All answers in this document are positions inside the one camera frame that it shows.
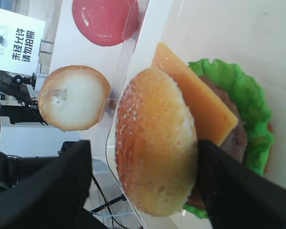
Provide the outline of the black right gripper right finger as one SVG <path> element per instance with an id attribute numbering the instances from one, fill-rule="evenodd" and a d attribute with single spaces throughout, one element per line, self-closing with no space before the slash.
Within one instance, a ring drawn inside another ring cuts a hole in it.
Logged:
<path id="1" fill-rule="evenodd" d="M 208 140 L 198 142 L 197 188 L 214 229 L 286 229 L 286 189 Z"/>

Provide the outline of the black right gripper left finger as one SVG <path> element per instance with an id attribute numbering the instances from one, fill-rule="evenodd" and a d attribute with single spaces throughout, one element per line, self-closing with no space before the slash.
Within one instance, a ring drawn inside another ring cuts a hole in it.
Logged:
<path id="1" fill-rule="evenodd" d="M 91 179 L 90 142 L 82 140 L 0 194 L 0 229 L 79 229 Z"/>

